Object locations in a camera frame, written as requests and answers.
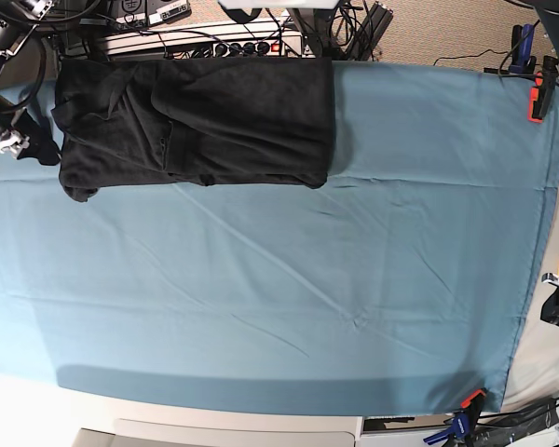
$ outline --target folded black garment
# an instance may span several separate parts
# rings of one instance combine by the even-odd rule
[[[77,201],[122,184],[318,188],[334,152],[325,59],[65,60],[52,114]]]

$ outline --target blue sheet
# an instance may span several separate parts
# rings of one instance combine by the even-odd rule
[[[538,125],[530,85],[338,63],[337,153],[314,191],[78,204],[57,169],[1,156],[0,373],[287,414],[443,413],[486,386],[497,410],[559,183],[559,91]]]

